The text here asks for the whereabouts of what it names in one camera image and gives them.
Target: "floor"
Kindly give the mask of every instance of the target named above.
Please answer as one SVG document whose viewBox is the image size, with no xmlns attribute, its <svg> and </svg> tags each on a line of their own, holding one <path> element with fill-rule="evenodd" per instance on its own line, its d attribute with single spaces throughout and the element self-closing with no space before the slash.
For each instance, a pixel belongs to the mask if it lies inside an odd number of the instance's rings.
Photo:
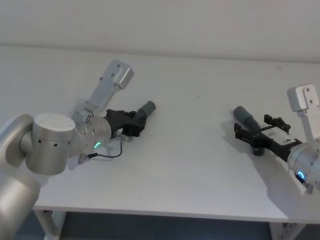
<svg viewBox="0 0 320 240">
<path fill-rule="evenodd" d="M 43 240 L 32 213 L 15 240 Z M 308 225 L 296 240 L 320 239 Z M 69 212 L 60 240 L 271 240 L 267 222 Z"/>
</svg>

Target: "table surface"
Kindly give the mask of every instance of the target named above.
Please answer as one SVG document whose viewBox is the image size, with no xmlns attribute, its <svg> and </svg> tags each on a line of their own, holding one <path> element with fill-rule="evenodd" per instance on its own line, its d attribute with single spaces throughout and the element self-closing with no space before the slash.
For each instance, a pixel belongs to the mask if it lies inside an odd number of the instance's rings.
<svg viewBox="0 0 320 240">
<path fill-rule="evenodd" d="M 253 156 L 234 138 L 231 114 L 243 105 L 259 122 L 283 117 L 304 141 L 286 90 L 310 82 L 320 90 L 318 64 L 1 46 L 0 124 L 23 113 L 69 115 L 112 59 L 135 75 L 108 108 L 131 111 L 151 100 L 156 111 L 121 157 L 82 165 L 71 158 L 60 175 L 36 176 L 35 209 L 320 223 L 318 191 L 307 194 L 269 151 Z M 116 154 L 119 142 L 99 151 Z"/>
</svg>

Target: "black cable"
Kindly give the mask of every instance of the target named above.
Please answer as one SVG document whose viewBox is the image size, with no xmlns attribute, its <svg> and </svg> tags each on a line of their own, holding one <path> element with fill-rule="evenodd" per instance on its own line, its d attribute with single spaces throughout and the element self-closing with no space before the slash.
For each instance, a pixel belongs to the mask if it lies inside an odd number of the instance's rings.
<svg viewBox="0 0 320 240">
<path fill-rule="evenodd" d="M 88 159 L 92 159 L 94 157 L 103 157 L 103 158 L 108 158 L 108 159 L 115 159 L 117 157 L 120 157 L 121 154 L 122 154 L 122 145 L 123 145 L 123 141 L 124 139 L 121 138 L 121 141 L 120 141 L 120 153 L 118 155 L 115 155 L 115 156 L 108 156 L 108 155 L 103 155 L 103 154 L 98 154 L 98 153 L 91 153 L 91 154 L 88 154 L 87 157 Z"/>
</svg>

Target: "blue led light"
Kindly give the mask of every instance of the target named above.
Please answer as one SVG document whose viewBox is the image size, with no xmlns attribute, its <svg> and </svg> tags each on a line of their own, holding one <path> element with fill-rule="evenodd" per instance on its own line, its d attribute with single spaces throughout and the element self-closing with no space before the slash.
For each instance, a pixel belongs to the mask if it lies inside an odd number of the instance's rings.
<svg viewBox="0 0 320 240">
<path fill-rule="evenodd" d="M 296 174 L 297 174 L 300 178 L 305 179 L 305 175 L 304 175 L 304 173 L 303 173 L 302 171 L 298 171 Z"/>
<path fill-rule="evenodd" d="M 96 149 L 96 148 L 98 148 L 100 145 L 101 145 L 101 142 L 98 141 L 98 142 L 94 145 L 94 148 Z"/>
</svg>

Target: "green led light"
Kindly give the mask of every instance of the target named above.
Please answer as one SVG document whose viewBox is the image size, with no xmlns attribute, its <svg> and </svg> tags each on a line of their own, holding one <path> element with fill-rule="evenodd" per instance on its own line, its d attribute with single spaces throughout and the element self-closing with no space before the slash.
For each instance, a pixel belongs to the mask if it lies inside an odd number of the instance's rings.
<svg viewBox="0 0 320 240">
<path fill-rule="evenodd" d="M 98 148 L 100 145 L 101 145 L 101 142 L 98 141 L 98 142 L 94 145 L 94 148 L 96 149 L 96 148 Z"/>
</svg>

